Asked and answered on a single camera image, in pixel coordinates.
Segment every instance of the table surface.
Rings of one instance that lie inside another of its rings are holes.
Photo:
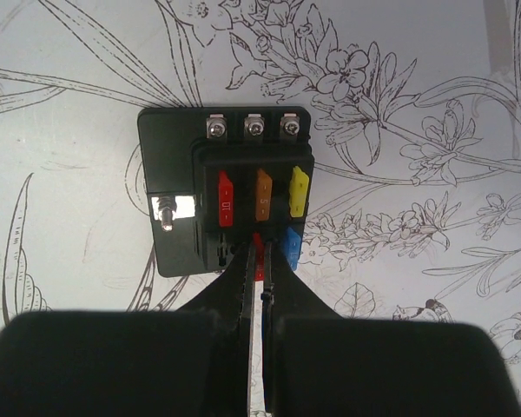
[[[298,276],[480,326],[521,399],[521,0],[0,0],[0,329],[197,294],[155,273],[137,114],[275,103],[313,117]]]

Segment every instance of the blue fuse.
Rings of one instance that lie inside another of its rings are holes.
[[[297,269],[297,263],[301,255],[301,236],[299,236],[292,228],[287,228],[284,236],[282,249],[287,258],[289,266],[294,271]]]

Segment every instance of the yellow fuse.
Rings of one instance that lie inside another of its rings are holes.
[[[302,217],[307,204],[309,176],[301,168],[293,167],[292,181],[289,183],[289,209],[292,217]]]
[[[254,217],[257,222],[264,222],[270,217],[270,200],[272,199],[272,178],[264,170],[257,171],[256,209]]]

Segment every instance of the metal terminal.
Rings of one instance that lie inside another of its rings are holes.
[[[252,114],[245,118],[245,137],[249,139],[261,139],[264,132],[264,118],[261,115]]]
[[[192,195],[163,195],[150,200],[153,217],[165,232],[174,228],[175,219],[195,217],[195,198]]]
[[[228,124],[224,115],[210,115],[207,119],[207,139],[223,139],[228,136]]]
[[[284,139],[297,139],[299,134],[299,117],[295,113],[285,113],[280,120],[280,135]]]

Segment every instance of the black fuse box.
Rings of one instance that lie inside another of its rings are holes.
[[[254,234],[296,264],[314,166],[304,109],[145,109],[138,128],[161,275],[223,269]]]

